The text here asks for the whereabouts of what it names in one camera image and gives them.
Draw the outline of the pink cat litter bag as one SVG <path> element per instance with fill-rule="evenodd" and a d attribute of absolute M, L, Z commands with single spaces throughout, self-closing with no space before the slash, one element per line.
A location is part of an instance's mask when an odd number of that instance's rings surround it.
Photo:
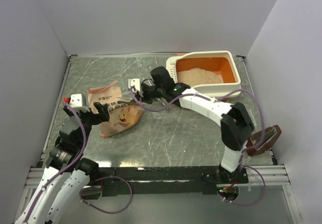
<path fill-rule="evenodd" d="M 94 113 L 98 113 L 95 102 L 107 105 L 110 120 L 99 124 L 100 137 L 108 138 L 132 128 L 144 113 L 143 108 L 123 99 L 121 88 L 113 81 L 108 86 L 90 88 L 88 101 Z"/>

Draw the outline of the metal litter scoop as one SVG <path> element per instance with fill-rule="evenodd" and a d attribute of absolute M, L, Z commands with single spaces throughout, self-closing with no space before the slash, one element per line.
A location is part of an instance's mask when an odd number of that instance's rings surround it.
<path fill-rule="evenodd" d="M 147 79 L 145 81 L 145 83 L 148 85 L 148 86 L 154 86 L 154 81 L 152 79 Z M 166 105 L 166 102 L 163 98 L 156 98 L 155 99 L 161 106 L 165 106 Z"/>

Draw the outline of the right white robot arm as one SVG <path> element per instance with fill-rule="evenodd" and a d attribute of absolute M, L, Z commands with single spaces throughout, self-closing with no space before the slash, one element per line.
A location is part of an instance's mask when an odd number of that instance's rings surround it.
<path fill-rule="evenodd" d="M 239 172 L 246 142 L 254 130 L 244 104 L 222 102 L 201 94 L 185 83 L 175 83 L 163 66 L 154 68 L 150 75 L 152 84 L 143 80 L 136 90 L 136 96 L 141 101 L 151 104 L 154 99 L 163 98 L 170 104 L 197 112 L 221 127 L 225 149 L 219 165 L 219 175 L 223 182 L 232 182 Z"/>

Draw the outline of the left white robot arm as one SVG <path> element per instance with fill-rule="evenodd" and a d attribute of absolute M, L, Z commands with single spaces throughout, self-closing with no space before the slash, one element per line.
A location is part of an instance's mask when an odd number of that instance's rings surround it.
<path fill-rule="evenodd" d="M 68 117 L 50 151 L 40 183 L 16 223 L 58 223 L 72 199 L 87 184 L 99 180 L 98 163 L 83 158 L 92 126 L 109 121 L 108 105 L 62 101 Z"/>

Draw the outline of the cream orange litter box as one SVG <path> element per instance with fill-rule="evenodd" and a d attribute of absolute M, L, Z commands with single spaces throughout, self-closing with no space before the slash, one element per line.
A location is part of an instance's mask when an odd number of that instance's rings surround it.
<path fill-rule="evenodd" d="M 172 56 L 166 61 L 166 69 L 176 83 L 185 83 L 210 97 L 220 98 L 242 87 L 229 51 L 201 51 Z"/>

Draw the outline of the brown dustpan brush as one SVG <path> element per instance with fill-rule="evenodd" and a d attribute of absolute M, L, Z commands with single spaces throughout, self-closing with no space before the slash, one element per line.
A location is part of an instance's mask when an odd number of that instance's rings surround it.
<path fill-rule="evenodd" d="M 282 131 L 279 125 L 273 125 L 273 126 L 267 127 L 265 129 L 265 136 L 261 145 L 251 150 L 246 150 L 248 156 L 252 157 L 252 156 L 261 155 L 267 152 L 268 150 L 270 150 L 272 146 L 275 144 L 275 142 L 278 140 L 278 138 L 280 137 L 281 133 Z M 257 142 L 260 141 L 260 138 L 261 138 L 261 131 L 254 133 L 248 139 L 246 147 L 255 146 Z"/>

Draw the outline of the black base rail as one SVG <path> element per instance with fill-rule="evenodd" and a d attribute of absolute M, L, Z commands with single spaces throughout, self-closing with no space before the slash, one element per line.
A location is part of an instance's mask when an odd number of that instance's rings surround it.
<path fill-rule="evenodd" d="M 90 186 L 103 197 L 126 194 L 202 193 L 216 195 L 219 187 L 249 182 L 246 170 L 228 174 L 219 166 L 101 167 Z"/>

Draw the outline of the aluminium frame rail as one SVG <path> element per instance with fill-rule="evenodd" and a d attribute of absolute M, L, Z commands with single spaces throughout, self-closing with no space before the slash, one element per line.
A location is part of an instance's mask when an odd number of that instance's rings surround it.
<path fill-rule="evenodd" d="M 249 184 L 262 185 L 263 177 L 267 186 L 290 185 L 290 179 L 284 165 L 253 166 L 255 170 L 246 168 Z M 36 189 L 40 183 L 44 168 L 31 168 L 29 170 L 24 189 Z"/>

